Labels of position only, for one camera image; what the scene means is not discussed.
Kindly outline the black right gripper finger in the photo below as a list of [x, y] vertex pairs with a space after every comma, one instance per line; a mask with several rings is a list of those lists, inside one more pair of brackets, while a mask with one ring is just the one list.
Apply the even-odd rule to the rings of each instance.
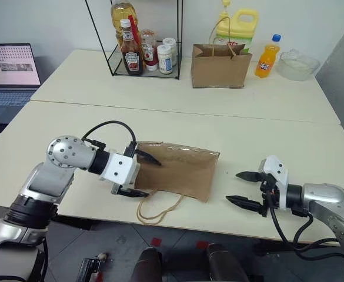
[[262, 205], [259, 202], [249, 200], [247, 197], [233, 195], [226, 196], [226, 199], [242, 209], [250, 210], [257, 213], [262, 212]]
[[262, 175], [259, 172], [244, 171], [237, 173], [235, 176], [247, 182], [256, 183], [262, 181]]

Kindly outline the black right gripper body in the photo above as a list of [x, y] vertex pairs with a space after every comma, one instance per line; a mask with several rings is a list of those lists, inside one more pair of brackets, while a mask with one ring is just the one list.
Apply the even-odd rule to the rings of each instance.
[[276, 186], [276, 179], [271, 174], [260, 173], [263, 205], [261, 208], [261, 215], [267, 217], [268, 211], [273, 211], [278, 207], [278, 188]]

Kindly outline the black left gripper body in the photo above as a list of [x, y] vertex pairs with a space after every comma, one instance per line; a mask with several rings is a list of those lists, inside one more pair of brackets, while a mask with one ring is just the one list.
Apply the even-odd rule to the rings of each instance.
[[111, 190], [112, 194], [119, 194], [120, 195], [120, 191], [122, 190], [126, 190], [126, 189], [134, 189], [134, 185], [135, 185], [135, 180], [137, 177], [137, 174], [139, 172], [140, 169], [140, 164], [137, 162], [137, 159], [135, 157], [135, 149], [136, 149], [136, 142], [130, 142], [130, 144], [126, 147], [123, 155], [127, 156], [127, 157], [133, 157], [133, 160], [135, 161], [135, 168], [134, 171], [130, 174], [131, 178], [129, 181], [127, 181], [124, 185], [120, 185], [120, 184], [114, 184]]

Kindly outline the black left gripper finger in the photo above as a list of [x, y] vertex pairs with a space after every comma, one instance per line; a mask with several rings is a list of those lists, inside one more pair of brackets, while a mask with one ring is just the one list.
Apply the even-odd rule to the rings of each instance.
[[131, 198], [136, 198], [136, 197], [143, 197], [147, 198], [149, 196], [149, 193], [143, 192], [140, 190], [134, 190], [134, 189], [126, 189], [120, 191], [121, 196], [126, 196], [126, 197], [131, 197]]
[[151, 154], [144, 152], [143, 150], [139, 150], [136, 149], [135, 153], [140, 156], [141, 158], [143, 158], [146, 162], [152, 163], [154, 165], [157, 166], [161, 166], [162, 163], [160, 161], [158, 161], [154, 156], [152, 156]]

